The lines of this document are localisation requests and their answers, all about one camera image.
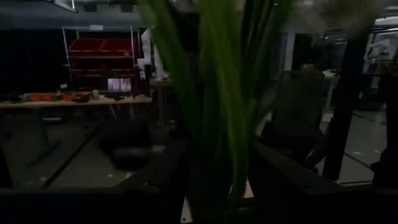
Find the white machine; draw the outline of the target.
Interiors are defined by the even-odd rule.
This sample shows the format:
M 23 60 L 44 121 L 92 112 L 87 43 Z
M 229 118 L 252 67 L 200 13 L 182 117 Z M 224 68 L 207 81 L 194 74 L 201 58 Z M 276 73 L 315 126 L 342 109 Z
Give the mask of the white machine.
M 386 73 L 398 62 L 398 16 L 376 19 L 364 54 L 364 73 Z

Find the white upright object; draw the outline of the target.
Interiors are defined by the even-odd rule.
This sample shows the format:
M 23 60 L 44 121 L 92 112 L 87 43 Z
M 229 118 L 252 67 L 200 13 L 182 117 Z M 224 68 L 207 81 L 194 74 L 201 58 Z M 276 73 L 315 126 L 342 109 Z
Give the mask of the white upright object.
M 141 41 L 144 57 L 137 59 L 139 69 L 144 70 L 146 65 L 152 65 L 152 61 L 154 61 L 155 77 L 157 80 L 162 80 L 164 78 L 164 66 L 157 46 L 152 43 L 150 29 L 146 29 L 143 32 Z

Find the round black stool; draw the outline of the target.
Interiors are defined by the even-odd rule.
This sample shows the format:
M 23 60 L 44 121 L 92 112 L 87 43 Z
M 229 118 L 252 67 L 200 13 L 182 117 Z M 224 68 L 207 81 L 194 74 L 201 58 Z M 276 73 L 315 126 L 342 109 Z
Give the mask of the round black stool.
M 98 147 L 115 168 L 125 171 L 139 170 L 165 151 L 165 146 L 153 144 L 149 125 L 138 120 L 102 124 Z

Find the dark upright stand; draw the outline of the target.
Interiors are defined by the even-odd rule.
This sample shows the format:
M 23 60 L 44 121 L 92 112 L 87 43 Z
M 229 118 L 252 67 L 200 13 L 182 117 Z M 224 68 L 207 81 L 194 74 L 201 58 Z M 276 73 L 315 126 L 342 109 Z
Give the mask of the dark upright stand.
M 373 166 L 373 183 L 398 188 L 398 74 L 386 75 L 385 84 L 387 146 Z

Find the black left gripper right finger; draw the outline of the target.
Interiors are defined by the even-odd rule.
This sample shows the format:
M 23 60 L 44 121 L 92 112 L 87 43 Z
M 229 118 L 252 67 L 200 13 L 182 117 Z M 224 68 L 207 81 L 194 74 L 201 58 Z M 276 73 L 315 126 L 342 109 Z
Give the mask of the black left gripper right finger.
M 248 179 L 252 188 L 263 185 L 284 191 L 344 192 L 345 188 L 301 166 L 255 140 L 249 153 Z

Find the dark office chair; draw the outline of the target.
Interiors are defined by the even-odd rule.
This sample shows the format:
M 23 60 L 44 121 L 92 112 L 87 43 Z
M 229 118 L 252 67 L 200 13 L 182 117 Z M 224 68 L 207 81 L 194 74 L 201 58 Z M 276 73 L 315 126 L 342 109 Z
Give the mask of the dark office chair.
M 306 163 L 322 135 L 324 87 L 322 72 L 284 72 L 261 141 L 300 164 Z

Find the small white artificial flower bunch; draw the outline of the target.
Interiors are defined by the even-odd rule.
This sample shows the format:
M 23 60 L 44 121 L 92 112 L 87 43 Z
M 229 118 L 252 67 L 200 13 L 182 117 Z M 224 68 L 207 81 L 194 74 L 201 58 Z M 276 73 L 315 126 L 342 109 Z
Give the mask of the small white artificial flower bunch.
M 159 55 L 178 94 L 192 135 L 197 222 L 233 213 L 246 190 L 249 149 L 258 122 L 275 102 L 272 52 L 295 0 L 199 0 L 197 90 L 169 0 L 138 0 Z

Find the shelf with red bins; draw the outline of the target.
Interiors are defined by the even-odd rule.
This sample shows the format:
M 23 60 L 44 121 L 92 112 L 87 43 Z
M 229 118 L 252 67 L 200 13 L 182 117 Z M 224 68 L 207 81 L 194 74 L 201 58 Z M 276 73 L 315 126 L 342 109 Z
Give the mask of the shelf with red bins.
M 64 26 L 70 82 L 76 91 L 108 89 L 110 78 L 127 78 L 137 88 L 142 32 L 131 26 Z

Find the small lit screen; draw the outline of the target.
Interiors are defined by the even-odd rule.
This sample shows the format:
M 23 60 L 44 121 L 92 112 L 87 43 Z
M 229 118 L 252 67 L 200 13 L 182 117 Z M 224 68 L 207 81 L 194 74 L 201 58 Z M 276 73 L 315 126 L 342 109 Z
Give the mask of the small lit screen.
M 109 78 L 108 91 L 117 93 L 131 92 L 131 79 L 130 78 Z

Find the black upright pole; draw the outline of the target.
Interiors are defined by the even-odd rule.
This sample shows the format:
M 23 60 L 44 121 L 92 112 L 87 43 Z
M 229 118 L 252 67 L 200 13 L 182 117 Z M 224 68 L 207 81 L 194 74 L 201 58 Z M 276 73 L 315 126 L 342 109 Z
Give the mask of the black upright pole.
M 364 54 L 371 27 L 350 34 L 345 48 L 340 79 L 336 87 L 336 101 L 328 134 L 326 135 L 325 163 L 322 176 L 337 181 L 340 176 L 354 103 L 359 95 Z

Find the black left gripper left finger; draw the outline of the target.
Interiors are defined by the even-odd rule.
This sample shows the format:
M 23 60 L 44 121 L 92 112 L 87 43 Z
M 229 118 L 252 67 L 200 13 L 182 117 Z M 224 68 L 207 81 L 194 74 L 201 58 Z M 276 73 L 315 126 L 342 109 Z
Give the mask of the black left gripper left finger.
M 171 142 L 160 153 L 135 173 L 122 180 L 117 188 L 123 190 L 165 190 L 185 188 L 188 177 L 188 142 L 185 139 Z

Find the wooden workbench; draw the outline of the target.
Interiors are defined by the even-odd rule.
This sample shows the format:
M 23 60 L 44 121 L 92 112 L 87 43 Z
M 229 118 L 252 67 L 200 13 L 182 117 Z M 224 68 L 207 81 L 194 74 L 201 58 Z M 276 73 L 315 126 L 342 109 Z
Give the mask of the wooden workbench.
M 87 102 L 74 102 L 74 101 L 26 101 L 23 103 L 11 103 L 11 102 L 1 102 L 0 103 L 0 110 L 5 109 L 15 109 L 15 108 L 28 108 L 31 109 L 33 112 L 33 117 L 36 120 L 37 127 L 39 129 L 42 145 L 44 150 L 34 159 L 29 161 L 26 166 L 33 167 L 40 163 L 45 157 L 51 154 L 56 148 L 58 148 L 60 144 L 60 140 L 57 139 L 53 143 L 50 143 L 48 134 L 47 134 L 47 127 L 44 123 L 42 117 L 42 108 L 50 108 L 50 107 L 66 107 L 66 106 L 103 106 L 107 105 L 111 108 L 112 105 L 129 105 L 129 112 L 133 115 L 134 109 L 133 105 L 147 103 L 149 104 L 152 101 L 151 97 L 148 96 L 128 96 L 121 100 L 112 100 L 110 98 L 105 97 L 104 95 L 100 95 L 98 100 L 88 100 Z

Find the orange items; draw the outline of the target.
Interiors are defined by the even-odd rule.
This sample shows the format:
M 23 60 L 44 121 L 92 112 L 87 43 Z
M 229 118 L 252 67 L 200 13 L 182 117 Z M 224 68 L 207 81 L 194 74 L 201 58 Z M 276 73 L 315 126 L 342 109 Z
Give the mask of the orange items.
M 88 92 L 66 92 L 66 93 L 29 93 L 30 101 L 77 101 L 84 96 L 90 96 Z

